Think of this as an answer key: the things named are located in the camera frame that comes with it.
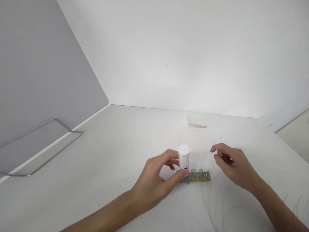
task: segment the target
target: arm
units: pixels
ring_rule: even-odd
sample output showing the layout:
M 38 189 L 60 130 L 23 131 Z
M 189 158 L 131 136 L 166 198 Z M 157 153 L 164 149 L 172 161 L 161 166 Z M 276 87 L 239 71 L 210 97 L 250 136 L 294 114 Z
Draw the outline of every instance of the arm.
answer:
M 210 151 L 216 150 L 214 158 L 218 166 L 231 181 L 256 197 L 277 232 L 309 232 L 275 191 L 257 174 L 241 149 L 219 143 L 213 145 Z
M 168 180 L 163 180 L 160 170 L 167 165 L 175 170 L 179 166 L 178 152 L 167 150 L 147 160 L 145 167 L 133 188 L 102 209 L 64 229 L 62 232 L 109 232 L 115 231 L 139 215 L 151 210 L 180 183 L 188 169 L 182 169 Z

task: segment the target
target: test tube rack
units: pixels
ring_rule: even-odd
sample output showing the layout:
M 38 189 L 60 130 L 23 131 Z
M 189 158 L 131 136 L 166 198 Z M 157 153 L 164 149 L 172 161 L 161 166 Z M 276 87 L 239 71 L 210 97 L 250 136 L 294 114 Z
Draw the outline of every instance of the test tube rack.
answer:
M 192 169 L 191 172 L 181 181 L 181 183 L 194 183 L 194 182 L 206 182 L 211 181 L 211 177 L 209 171 L 203 171 L 203 169 L 199 169 L 199 172 L 196 173 L 195 169 Z

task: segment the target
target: white cylinder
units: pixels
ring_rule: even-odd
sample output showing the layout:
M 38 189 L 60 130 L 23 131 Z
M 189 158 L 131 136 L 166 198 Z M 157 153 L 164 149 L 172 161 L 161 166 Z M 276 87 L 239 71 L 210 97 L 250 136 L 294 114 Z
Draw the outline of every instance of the white cylinder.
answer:
M 180 145 L 178 147 L 180 169 L 189 169 L 189 152 L 187 145 Z

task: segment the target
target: white table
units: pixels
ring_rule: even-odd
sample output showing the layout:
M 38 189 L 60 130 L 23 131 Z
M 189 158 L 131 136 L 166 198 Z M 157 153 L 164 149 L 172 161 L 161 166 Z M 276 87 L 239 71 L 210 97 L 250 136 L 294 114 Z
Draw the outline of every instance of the white table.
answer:
M 188 116 L 207 128 L 189 127 Z M 219 142 L 243 149 L 309 227 L 309 165 L 257 119 L 110 105 L 79 130 L 38 173 L 0 184 L 0 231 L 59 231 L 129 190 L 149 157 L 180 144 L 190 148 L 189 168 L 208 169 L 211 182 L 179 184 L 120 231 L 272 231 L 255 198 L 216 165 L 209 150 Z M 173 173 L 164 166 L 161 176 Z

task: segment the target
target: left hand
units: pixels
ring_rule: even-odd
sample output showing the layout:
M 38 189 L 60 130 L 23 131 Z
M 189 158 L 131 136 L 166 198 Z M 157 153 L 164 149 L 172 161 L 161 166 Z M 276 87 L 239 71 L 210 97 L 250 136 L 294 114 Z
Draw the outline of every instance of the left hand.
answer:
M 174 165 L 179 166 L 178 152 L 168 149 L 163 154 L 147 160 L 140 177 L 131 189 L 139 215 L 159 204 L 189 173 L 188 169 L 182 169 L 168 180 L 164 180 L 159 175 L 163 165 L 175 170 Z

